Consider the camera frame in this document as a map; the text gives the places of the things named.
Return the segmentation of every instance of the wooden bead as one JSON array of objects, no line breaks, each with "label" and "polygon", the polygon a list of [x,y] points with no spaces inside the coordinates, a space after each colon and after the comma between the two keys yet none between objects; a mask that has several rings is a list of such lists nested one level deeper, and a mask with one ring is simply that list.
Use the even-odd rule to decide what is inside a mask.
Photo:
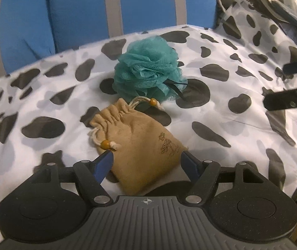
[{"label": "wooden bead", "polygon": [[107,150],[107,149],[110,149],[110,143],[109,143],[109,140],[103,140],[101,142],[101,145],[100,147],[104,150]]},{"label": "wooden bead", "polygon": [[152,99],[150,100],[150,105],[151,105],[151,106],[156,106],[157,104],[158,104],[158,101],[157,101],[156,99],[152,98]]}]

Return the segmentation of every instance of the white tablecloth with black spots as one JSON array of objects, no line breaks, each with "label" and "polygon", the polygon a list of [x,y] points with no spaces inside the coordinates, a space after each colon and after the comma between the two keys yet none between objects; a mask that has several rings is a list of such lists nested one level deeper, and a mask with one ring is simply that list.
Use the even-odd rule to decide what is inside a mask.
[{"label": "white tablecloth with black spots", "polygon": [[[297,75],[284,76],[280,69],[297,60],[297,47],[270,19],[237,0],[215,31],[176,26],[130,34],[1,78],[0,201],[48,162],[72,166],[98,156],[87,135],[89,121],[118,99],[111,87],[117,58],[130,42],[152,35],[175,48],[192,84],[185,96],[197,104],[177,99],[162,103],[166,112],[150,108],[146,113],[198,159],[222,166],[254,162],[297,198],[297,110],[268,112],[262,104],[270,91],[297,88]],[[177,180],[187,180],[181,167],[147,191]],[[113,198],[122,194],[112,175],[102,186]]]}]

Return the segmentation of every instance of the blue cushion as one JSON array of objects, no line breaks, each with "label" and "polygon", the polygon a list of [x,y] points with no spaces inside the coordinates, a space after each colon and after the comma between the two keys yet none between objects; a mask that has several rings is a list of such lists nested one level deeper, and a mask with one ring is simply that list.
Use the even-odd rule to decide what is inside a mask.
[{"label": "blue cushion", "polygon": [[[184,23],[209,28],[214,26],[216,0],[185,2]],[[121,8],[119,27],[123,34],[180,24],[176,21],[175,0],[112,0],[111,4],[116,17],[115,9]],[[57,51],[110,36],[105,0],[50,0],[50,14]]]},{"label": "blue cushion", "polygon": [[46,0],[1,0],[0,58],[6,73],[53,54]]}]

